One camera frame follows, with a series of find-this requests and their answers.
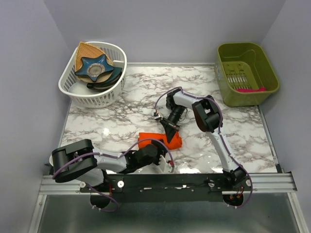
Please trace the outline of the orange t shirt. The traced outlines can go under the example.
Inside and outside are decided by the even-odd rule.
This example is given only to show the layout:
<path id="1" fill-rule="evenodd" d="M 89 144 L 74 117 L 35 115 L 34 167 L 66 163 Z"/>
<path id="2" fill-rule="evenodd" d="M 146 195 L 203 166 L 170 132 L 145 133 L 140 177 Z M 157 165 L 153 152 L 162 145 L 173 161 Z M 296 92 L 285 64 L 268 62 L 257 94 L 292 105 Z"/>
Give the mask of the orange t shirt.
<path id="1" fill-rule="evenodd" d="M 165 133 L 139 133 L 138 141 L 147 138 L 162 141 L 169 150 L 176 150 L 182 147 L 182 138 L 179 136 L 178 132 L 175 133 L 170 142 L 168 142 Z"/>

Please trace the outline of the green plastic bin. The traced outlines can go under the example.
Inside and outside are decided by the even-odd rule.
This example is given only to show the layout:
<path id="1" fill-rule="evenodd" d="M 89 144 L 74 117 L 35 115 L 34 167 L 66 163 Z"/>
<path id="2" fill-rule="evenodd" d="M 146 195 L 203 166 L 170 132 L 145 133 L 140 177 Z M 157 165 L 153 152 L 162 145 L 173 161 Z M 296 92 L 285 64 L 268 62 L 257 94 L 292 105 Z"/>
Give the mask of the green plastic bin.
<path id="1" fill-rule="evenodd" d="M 225 105 L 260 105 L 279 90 L 279 80 L 261 46 L 252 42 L 225 43 L 217 48 L 216 79 Z M 238 88 L 265 92 L 241 93 Z"/>

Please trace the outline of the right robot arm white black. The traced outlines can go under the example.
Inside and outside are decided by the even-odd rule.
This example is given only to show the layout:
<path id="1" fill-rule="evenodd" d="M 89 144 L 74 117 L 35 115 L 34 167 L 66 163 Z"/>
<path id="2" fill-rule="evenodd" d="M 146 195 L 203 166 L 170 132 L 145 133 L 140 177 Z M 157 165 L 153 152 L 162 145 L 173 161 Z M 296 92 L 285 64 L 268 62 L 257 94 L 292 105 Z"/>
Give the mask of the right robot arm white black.
<path id="1" fill-rule="evenodd" d="M 196 125 L 211 140 L 220 158 L 224 175 L 224 186 L 235 190 L 247 177 L 247 172 L 235 159 L 234 152 L 223 132 L 223 114 L 212 96 L 197 97 L 183 90 L 173 88 L 163 94 L 166 96 L 166 107 L 171 111 L 163 117 L 154 106 L 154 118 L 164 127 L 167 142 L 179 131 L 178 121 L 185 110 L 192 110 Z"/>

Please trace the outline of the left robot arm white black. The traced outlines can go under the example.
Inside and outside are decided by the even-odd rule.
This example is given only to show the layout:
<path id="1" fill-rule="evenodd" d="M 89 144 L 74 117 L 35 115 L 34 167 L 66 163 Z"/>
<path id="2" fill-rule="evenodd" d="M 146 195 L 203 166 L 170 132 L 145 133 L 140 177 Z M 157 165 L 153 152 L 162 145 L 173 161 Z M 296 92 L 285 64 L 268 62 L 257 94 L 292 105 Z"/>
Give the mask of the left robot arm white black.
<path id="1" fill-rule="evenodd" d="M 131 146 L 121 153 L 94 152 L 90 139 L 80 140 L 52 151 L 53 179 L 57 183 L 80 180 L 96 191 L 107 188 L 104 171 L 129 174 L 145 166 L 160 165 L 160 159 L 170 153 L 162 140 L 152 139 L 145 147 L 133 150 Z"/>

